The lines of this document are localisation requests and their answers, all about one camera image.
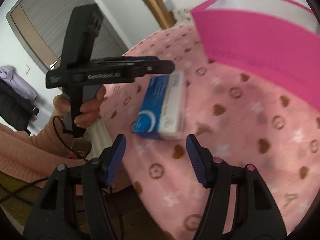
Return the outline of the person's left hand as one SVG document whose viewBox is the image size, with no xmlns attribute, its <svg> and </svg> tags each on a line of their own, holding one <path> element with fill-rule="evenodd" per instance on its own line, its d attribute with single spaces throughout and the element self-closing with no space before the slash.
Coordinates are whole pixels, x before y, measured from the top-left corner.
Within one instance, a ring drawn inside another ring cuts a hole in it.
<svg viewBox="0 0 320 240">
<path fill-rule="evenodd" d="M 74 119 L 76 126 L 80 128 L 88 128 L 95 123 L 99 116 L 100 106 L 104 101 L 106 94 L 105 86 L 101 86 L 92 100 L 84 102 L 80 107 L 80 115 Z M 53 99 L 54 111 L 52 116 L 62 117 L 71 111 L 71 103 L 63 94 L 57 95 Z"/>
</svg>

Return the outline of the pink sleeve left forearm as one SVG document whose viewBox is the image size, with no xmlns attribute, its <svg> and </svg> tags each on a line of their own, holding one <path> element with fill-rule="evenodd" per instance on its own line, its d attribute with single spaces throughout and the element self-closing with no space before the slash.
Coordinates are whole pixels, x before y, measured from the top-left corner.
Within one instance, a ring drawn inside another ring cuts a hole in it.
<svg viewBox="0 0 320 240">
<path fill-rule="evenodd" d="M 59 164 L 68 167 L 84 165 L 85 161 L 75 157 L 58 139 L 71 145 L 73 138 L 62 133 L 58 120 L 49 120 L 37 135 L 29 136 L 25 131 L 13 131 L 1 124 L 1 172 L 31 183 L 50 176 Z"/>
</svg>

